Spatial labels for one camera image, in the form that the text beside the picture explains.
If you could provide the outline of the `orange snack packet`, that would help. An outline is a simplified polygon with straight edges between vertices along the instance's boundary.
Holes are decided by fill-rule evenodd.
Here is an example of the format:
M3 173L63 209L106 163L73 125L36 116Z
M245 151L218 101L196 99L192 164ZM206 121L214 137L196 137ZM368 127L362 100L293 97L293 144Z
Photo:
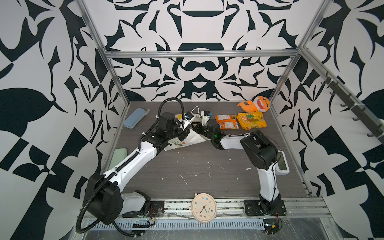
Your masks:
M221 130L238 130L239 124L236 115L216 115L215 120Z

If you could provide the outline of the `white green paper bag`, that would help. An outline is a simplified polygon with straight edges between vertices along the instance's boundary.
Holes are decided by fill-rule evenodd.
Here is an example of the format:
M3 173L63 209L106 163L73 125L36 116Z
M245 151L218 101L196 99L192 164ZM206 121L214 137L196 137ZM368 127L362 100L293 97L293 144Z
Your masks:
M208 140L208 138L196 133L193 130L193 125L195 123L202 123L201 112L202 111L200 111L200 108L198 106L195 106L192 109L192 113L195 115L195 117L191 123L190 134L184 141L180 141L176 138L169 140L169 145L165 148L165 151L170 151L174 149L179 149L179 148L203 143Z

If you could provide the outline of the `yellow snack packet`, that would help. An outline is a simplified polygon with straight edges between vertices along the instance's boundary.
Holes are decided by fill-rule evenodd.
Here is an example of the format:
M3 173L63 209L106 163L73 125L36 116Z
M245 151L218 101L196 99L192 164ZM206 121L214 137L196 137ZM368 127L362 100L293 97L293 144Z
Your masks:
M239 113L237 114L237 120L244 130L267 127L267 122L261 112Z

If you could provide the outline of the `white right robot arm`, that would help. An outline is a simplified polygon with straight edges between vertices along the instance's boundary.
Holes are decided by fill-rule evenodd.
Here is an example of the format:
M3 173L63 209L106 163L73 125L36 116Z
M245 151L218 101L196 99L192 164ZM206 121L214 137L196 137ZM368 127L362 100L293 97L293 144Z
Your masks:
M211 140L216 149L245 151L250 162L257 168L260 196L258 200L245 201L247 216L285 214L286 208L278 190L276 176L287 175L290 169L285 153L276 147L271 138L259 130L247 134L227 135L214 120L209 120L206 125L193 124L193 130Z

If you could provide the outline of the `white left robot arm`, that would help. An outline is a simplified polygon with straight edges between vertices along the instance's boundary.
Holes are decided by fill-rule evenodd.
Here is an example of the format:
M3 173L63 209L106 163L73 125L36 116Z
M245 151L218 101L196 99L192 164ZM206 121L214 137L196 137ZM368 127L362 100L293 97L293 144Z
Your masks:
M182 119L175 114L158 111L155 123L138 140L137 148L122 162L104 174L94 173L88 180L83 207L76 222L76 232L83 234L102 222L116 224L116 219L124 214L132 217L148 215L151 199L146 194L135 191L127 197L121 192L132 177L154 159L174 138L185 139L193 114L185 114Z

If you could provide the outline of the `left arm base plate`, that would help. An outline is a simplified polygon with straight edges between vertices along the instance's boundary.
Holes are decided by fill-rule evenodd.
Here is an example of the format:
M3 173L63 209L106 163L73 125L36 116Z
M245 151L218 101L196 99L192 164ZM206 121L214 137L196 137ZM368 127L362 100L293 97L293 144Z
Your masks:
M164 213L164 201L146 201L138 212L127 212L122 214L123 218L155 218Z

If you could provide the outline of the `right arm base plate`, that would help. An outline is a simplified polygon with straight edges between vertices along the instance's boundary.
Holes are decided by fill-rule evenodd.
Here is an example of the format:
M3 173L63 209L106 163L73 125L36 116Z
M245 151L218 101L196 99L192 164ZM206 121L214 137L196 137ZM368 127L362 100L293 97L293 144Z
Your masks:
M272 202L261 198L260 200L245 200L245 214L249 217L256 216L285 216L287 208L284 201L276 198Z

